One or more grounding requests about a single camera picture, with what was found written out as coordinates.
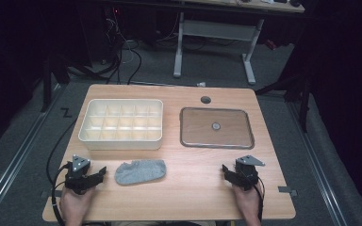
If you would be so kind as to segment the brown tray with grey rim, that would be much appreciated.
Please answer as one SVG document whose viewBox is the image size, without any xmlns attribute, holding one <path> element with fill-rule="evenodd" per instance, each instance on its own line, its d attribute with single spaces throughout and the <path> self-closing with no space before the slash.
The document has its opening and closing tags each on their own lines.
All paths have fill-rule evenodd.
<svg viewBox="0 0 362 226">
<path fill-rule="evenodd" d="M 184 107 L 180 142 L 186 147 L 250 150 L 255 146 L 248 114 L 241 109 Z"/>
</svg>

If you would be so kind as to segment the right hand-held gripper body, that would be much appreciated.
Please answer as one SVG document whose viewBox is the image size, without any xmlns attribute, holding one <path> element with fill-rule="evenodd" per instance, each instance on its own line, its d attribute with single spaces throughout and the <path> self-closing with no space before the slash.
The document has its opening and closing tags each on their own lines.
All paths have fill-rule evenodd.
<svg viewBox="0 0 362 226">
<path fill-rule="evenodd" d="M 235 170 L 239 179 L 238 186 L 249 190 L 257 184 L 259 177 L 256 166 L 264 167 L 265 163 L 252 155 L 236 159 Z"/>
</svg>

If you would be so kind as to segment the desk with grey legs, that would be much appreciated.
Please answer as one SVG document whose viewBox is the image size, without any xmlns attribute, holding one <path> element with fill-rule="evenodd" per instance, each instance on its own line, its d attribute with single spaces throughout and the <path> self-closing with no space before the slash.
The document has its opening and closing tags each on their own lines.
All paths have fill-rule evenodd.
<svg viewBox="0 0 362 226">
<path fill-rule="evenodd" d="M 220 7 L 221 9 L 251 9 L 253 12 L 302 14 L 305 8 L 299 0 L 180 0 L 181 7 L 202 6 Z M 263 16 L 256 19 L 255 24 L 236 24 L 231 22 L 210 22 L 208 20 L 186 19 L 184 13 L 178 16 L 178 39 L 175 53 L 173 76 L 182 74 L 183 39 L 185 36 L 214 38 L 222 40 L 239 40 L 250 43 L 247 52 L 241 55 L 245 74 L 250 85 L 255 84 L 255 75 L 251 57 L 265 22 Z"/>
</svg>

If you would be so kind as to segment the black stand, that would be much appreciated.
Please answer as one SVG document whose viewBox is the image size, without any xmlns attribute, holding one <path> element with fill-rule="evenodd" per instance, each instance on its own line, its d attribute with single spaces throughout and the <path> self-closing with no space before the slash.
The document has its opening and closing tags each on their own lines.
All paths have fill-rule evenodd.
<svg viewBox="0 0 362 226">
<path fill-rule="evenodd" d="M 60 55 L 50 55 L 43 61 L 43 99 L 42 112 L 46 112 L 52 101 L 52 77 L 55 77 L 60 85 L 67 85 L 70 76 L 67 73 L 65 58 Z"/>
<path fill-rule="evenodd" d="M 256 95 L 263 95 L 272 90 L 284 90 L 284 100 L 290 102 L 300 102 L 300 108 L 298 111 L 298 124 L 301 129 L 306 132 L 306 120 L 309 110 L 309 94 L 310 94 L 311 78 L 309 75 L 296 74 L 289 78 L 282 79 L 275 83 L 272 83 L 262 89 L 256 90 Z"/>
</svg>

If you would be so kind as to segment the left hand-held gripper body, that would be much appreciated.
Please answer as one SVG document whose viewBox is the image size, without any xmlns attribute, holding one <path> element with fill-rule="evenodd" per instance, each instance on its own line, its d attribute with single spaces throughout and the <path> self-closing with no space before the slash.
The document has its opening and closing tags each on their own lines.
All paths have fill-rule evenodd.
<svg viewBox="0 0 362 226">
<path fill-rule="evenodd" d="M 93 178 L 87 175 L 90 166 L 89 159 L 74 154 L 73 161 L 65 175 L 65 187 L 78 195 L 83 195 L 88 189 L 94 187 Z"/>
</svg>

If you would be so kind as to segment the person's left hand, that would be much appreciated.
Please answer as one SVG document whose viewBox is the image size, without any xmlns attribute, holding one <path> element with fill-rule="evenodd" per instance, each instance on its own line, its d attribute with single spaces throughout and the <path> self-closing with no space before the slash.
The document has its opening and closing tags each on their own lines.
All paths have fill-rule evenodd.
<svg viewBox="0 0 362 226">
<path fill-rule="evenodd" d="M 71 189 L 63 188 L 60 197 L 60 210 L 65 226 L 82 226 L 87 215 L 95 189 L 88 189 L 83 195 L 74 193 Z"/>
</svg>

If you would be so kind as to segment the metal floor rail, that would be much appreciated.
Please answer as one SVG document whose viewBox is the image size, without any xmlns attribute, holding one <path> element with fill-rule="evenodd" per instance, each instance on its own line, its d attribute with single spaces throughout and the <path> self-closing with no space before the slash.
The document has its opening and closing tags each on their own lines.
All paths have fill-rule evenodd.
<svg viewBox="0 0 362 226">
<path fill-rule="evenodd" d="M 321 162 L 317 157 L 317 154 L 310 140 L 310 137 L 307 134 L 307 132 L 303 130 L 299 122 L 299 112 L 297 106 L 295 104 L 287 104 L 287 108 L 291 117 L 294 120 L 294 123 L 299 131 L 300 137 L 304 143 L 309 166 L 312 170 L 313 176 L 320 190 L 322 199 L 324 200 L 324 203 L 334 223 L 334 226 L 348 226 L 346 218 L 344 217 L 342 210 L 339 206 L 339 203 L 337 201 L 334 189 L 331 187 L 324 173 L 324 170 L 321 166 Z"/>
<path fill-rule="evenodd" d="M 43 90 L 39 86 L 30 102 L 10 121 L 0 137 L 0 203 L 29 155 L 34 141 L 53 105 L 66 85 L 54 85 L 52 100 L 44 106 Z"/>
</svg>

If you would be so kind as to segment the person's right hand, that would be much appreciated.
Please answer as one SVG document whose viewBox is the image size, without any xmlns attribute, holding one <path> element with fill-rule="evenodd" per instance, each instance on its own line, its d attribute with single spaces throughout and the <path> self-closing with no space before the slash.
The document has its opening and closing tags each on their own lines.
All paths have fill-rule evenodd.
<svg viewBox="0 0 362 226">
<path fill-rule="evenodd" d="M 246 226 L 261 226 L 261 221 L 258 217 L 261 190 L 259 188 L 244 190 L 239 186 L 233 186 L 233 190 L 238 210 Z"/>
</svg>

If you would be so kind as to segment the white divided storage box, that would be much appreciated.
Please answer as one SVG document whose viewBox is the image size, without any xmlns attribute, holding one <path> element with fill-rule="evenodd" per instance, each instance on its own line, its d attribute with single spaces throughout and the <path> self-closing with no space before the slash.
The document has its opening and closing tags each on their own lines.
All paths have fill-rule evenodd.
<svg viewBox="0 0 362 226">
<path fill-rule="evenodd" d="M 157 150 L 163 137 L 158 99 L 93 99 L 78 138 L 89 150 Z"/>
</svg>

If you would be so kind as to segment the grey sock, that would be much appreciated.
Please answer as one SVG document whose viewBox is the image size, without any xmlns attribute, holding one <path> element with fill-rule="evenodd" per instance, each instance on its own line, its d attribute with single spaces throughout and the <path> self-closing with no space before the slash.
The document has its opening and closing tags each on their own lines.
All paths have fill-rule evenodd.
<svg viewBox="0 0 362 226">
<path fill-rule="evenodd" d="M 131 186 L 161 179 L 166 173 L 166 164 L 161 159 L 132 160 L 116 169 L 114 179 L 120 186 Z"/>
</svg>

